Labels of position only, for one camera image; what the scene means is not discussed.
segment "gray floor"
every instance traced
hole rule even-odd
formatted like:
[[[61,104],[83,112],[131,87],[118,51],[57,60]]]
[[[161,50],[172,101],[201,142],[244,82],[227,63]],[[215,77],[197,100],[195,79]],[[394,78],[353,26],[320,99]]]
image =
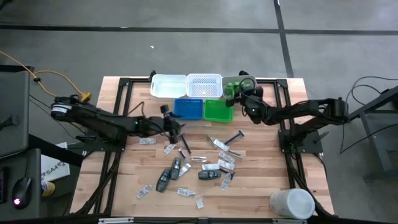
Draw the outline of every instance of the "gray floor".
[[[395,0],[280,0],[286,29],[397,30]],[[14,1],[0,11],[3,24],[208,27],[277,29],[272,0],[72,0]],[[398,78],[398,36],[287,35],[294,77],[304,78],[311,99],[343,96],[365,75]],[[279,34],[64,32],[0,30],[0,50],[36,70],[66,73],[97,100],[105,75],[220,73],[240,70],[257,77],[286,77]],[[14,64],[0,57],[0,64]],[[43,75],[58,95],[75,93],[60,77]],[[398,82],[365,80],[383,91]],[[31,94],[46,104],[52,98],[31,84]],[[355,92],[367,102],[377,96],[367,88]],[[350,111],[359,107],[349,100]],[[65,125],[73,135],[79,132]],[[323,140],[328,183],[337,215],[398,222],[396,180],[365,184],[364,174],[378,170],[368,142],[339,155],[341,127],[328,126]],[[30,131],[50,142],[76,142],[43,111],[30,107]],[[346,125],[345,146],[364,137],[362,124]]]

